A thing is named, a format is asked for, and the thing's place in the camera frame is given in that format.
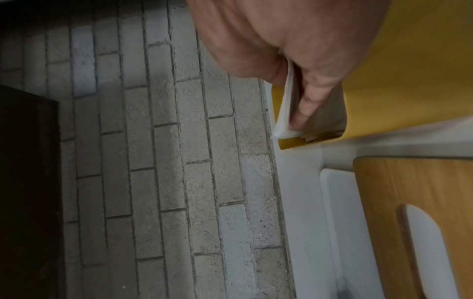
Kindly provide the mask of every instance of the skin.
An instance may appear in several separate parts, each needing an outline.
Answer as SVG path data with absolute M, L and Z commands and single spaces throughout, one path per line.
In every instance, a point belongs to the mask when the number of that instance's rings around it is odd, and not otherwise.
M 284 86 L 287 61 L 302 71 L 304 95 L 291 126 L 302 129 L 360 62 L 389 0 L 187 0 L 199 38 L 231 75 Z

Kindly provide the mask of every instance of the wood grain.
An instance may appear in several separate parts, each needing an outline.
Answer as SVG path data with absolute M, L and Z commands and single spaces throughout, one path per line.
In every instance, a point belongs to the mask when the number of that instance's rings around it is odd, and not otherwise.
M 386 299 L 424 297 L 403 226 L 406 204 L 437 223 L 458 293 L 473 298 L 473 162 L 362 157 L 353 169 Z

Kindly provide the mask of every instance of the hand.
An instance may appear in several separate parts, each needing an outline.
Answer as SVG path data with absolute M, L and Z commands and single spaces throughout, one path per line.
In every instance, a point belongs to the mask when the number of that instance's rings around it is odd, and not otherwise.
M 187 0 L 199 38 L 237 77 L 283 86 L 287 61 L 300 66 L 304 94 L 291 126 L 302 129 L 366 53 L 389 0 Z

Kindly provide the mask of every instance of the floor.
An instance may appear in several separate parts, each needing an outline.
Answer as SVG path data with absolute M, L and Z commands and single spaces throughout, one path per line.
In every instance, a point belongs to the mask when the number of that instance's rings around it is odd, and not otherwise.
M 295 298 L 262 83 L 184 1 L 3 5 L 1 83 L 61 103 L 67 298 Z

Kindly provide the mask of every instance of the cutout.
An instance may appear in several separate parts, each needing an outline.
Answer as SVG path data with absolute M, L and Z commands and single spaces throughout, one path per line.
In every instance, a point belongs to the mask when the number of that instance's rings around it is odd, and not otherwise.
M 460 299 L 439 226 L 420 208 L 398 208 L 398 221 L 419 298 Z

